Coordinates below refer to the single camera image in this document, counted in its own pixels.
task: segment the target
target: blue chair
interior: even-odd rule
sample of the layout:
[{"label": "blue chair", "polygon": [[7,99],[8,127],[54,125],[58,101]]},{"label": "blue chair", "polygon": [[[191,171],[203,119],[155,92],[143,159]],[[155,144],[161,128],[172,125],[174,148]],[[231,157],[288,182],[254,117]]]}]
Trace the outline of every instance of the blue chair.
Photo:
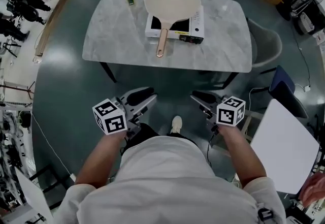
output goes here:
[{"label": "blue chair", "polygon": [[269,94],[280,102],[293,116],[308,118],[306,109],[301,102],[295,97],[295,84],[285,70],[278,66],[261,74],[275,71],[273,80],[269,87],[253,90],[251,93],[268,91]]}]

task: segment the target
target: white t-shirt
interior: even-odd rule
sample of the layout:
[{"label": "white t-shirt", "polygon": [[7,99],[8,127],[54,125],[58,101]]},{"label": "white t-shirt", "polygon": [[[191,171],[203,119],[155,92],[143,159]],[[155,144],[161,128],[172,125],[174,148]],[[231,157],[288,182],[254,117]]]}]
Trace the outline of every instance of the white t-shirt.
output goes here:
[{"label": "white t-shirt", "polygon": [[95,189],[70,187],[54,215],[57,224],[249,224],[258,223],[257,203],[285,223],[270,178],[244,189],[218,178],[202,152],[186,139],[159,136],[128,149],[114,182]]}]

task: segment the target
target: wooden plank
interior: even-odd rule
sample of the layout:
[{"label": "wooden plank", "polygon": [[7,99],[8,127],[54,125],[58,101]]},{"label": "wooden plank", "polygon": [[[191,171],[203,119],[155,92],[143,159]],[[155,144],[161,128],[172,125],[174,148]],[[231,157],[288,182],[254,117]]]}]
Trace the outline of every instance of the wooden plank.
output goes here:
[{"label": "wooden plank", "polygon": [[56,23],[56,19],[58,18],[59,14],[61,13],[64,5],[66,4],[67,0],[59,0],[59,2],[57,3],[57,5],[55,6],[52,14],[50,15],[45,27],[44,27],[44,31],[41,35],[40,41],[37,45],[36,51],[35,51],[35,55],[36,56],[42,56],[47,44],[47,40],[49,39],[50,33],[52,32],[55,23]]}]

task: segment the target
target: white sneaker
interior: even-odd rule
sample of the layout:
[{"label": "white sneaker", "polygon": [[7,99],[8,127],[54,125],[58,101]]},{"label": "white sneaker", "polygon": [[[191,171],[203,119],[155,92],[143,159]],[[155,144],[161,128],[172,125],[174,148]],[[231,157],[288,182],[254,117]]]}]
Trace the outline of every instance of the white sneaker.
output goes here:
[{"label": "white sneaker", "polygon": [[175,116],[172,121],[172,130],[171,133],[181,133],[183,121],[180,116]]}]

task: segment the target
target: marble table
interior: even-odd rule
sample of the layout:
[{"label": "marble table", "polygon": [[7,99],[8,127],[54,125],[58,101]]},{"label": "marble table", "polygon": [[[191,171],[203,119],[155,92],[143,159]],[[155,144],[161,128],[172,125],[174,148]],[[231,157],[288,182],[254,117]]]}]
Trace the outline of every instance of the marble table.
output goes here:
[{"label": "marble table", "polygon": [[82,57],[127,65],[250,72],[252,50],[248,25],[239,3],[201,0],[205,38],[201,44],[168,39],[165,55],[156,56],[158,38],[145,36],[148,13],[143,0],[101,0],[90,20]]}]

